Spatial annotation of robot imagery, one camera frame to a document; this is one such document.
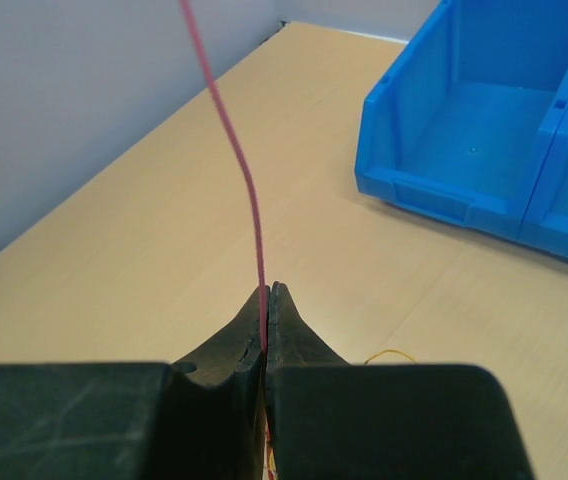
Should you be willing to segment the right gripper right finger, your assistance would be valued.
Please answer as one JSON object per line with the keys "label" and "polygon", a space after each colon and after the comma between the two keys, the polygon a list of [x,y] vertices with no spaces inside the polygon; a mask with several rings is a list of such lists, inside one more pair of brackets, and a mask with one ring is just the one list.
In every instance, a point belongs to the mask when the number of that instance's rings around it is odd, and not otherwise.
{"label": "right gripper right finger", "polygon": [[530,479],[508,397],[470,364],[352,365],[268,304],[266,409],[281,479]]}

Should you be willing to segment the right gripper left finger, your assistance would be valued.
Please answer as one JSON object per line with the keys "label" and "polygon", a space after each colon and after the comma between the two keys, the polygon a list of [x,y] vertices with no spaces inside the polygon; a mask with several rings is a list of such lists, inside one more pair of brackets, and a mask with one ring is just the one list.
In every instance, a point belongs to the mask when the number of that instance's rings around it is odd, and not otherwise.
{"label": "right gripper left finger", "polygon": [[259,479],[262,295],[174,363],[0,364],[0,479]]}

